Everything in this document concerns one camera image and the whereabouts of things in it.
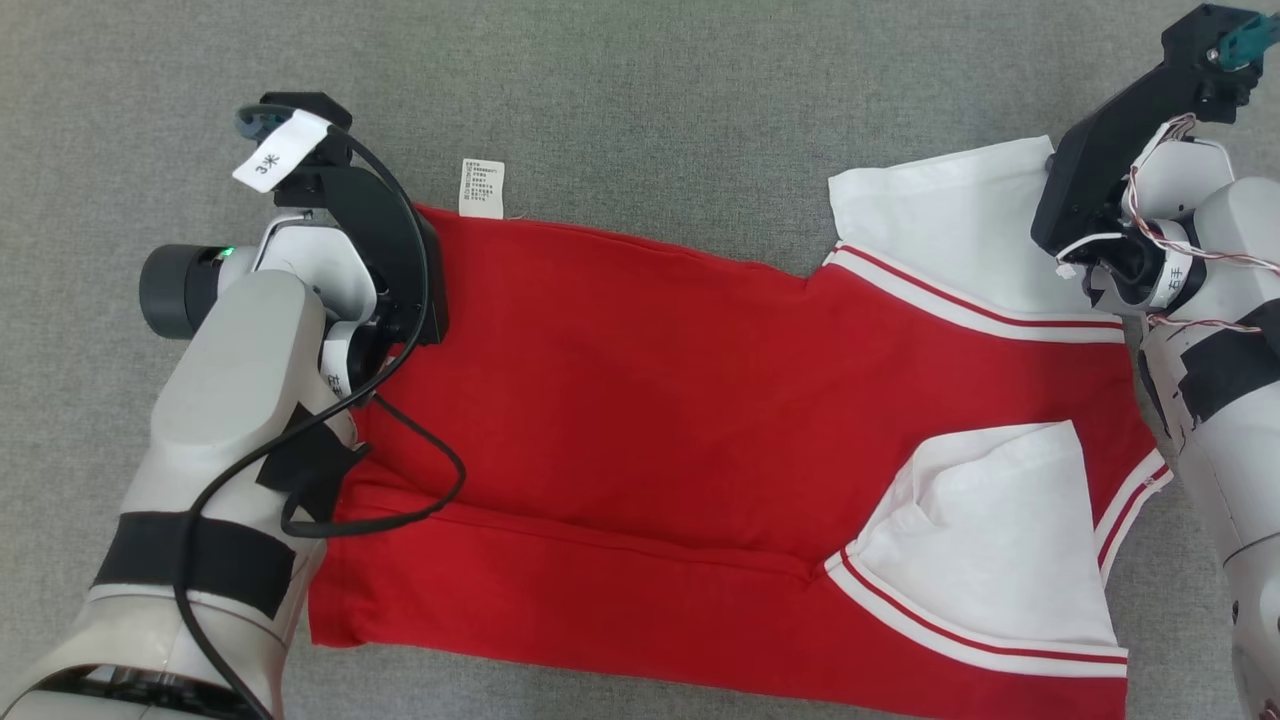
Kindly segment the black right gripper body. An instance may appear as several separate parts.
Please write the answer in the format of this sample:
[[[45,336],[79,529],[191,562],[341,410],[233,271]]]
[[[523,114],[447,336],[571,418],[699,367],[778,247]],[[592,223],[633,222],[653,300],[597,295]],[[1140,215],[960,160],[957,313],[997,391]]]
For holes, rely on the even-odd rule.
[[[1062,137],[1053,155],[1030,238],[1051,256],[1088,234],[1111,231],[1103,209],[1114,186],[1165,122],[1194,111],[1203,65],[1166,63],[1103,102]]]

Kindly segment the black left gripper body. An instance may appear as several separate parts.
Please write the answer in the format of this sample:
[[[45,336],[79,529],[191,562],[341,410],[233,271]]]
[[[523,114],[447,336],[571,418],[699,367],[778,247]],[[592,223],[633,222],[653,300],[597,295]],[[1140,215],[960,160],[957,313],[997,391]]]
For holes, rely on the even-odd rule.
[[[397,343],[410,341],[425,315],[419,345],[438,345],[449,329],[442,247],[425,215],[360,167],[302,165],[274,191],[278,208],[326,211],[360,255],[372,281],[372,318]]]

